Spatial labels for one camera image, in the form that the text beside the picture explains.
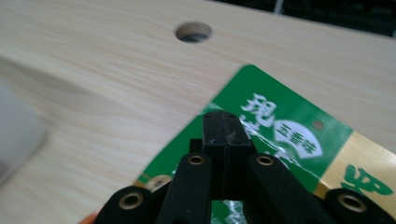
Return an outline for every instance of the white object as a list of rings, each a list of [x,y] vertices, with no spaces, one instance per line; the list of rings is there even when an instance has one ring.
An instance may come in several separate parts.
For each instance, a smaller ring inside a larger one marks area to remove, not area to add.
[[[38,147],[44,133],[29,106],[0,82],[0,184]]]
[[[283,7],[283,0],[276,0],[276,4],[274,7],[274,14],[281,14]]]

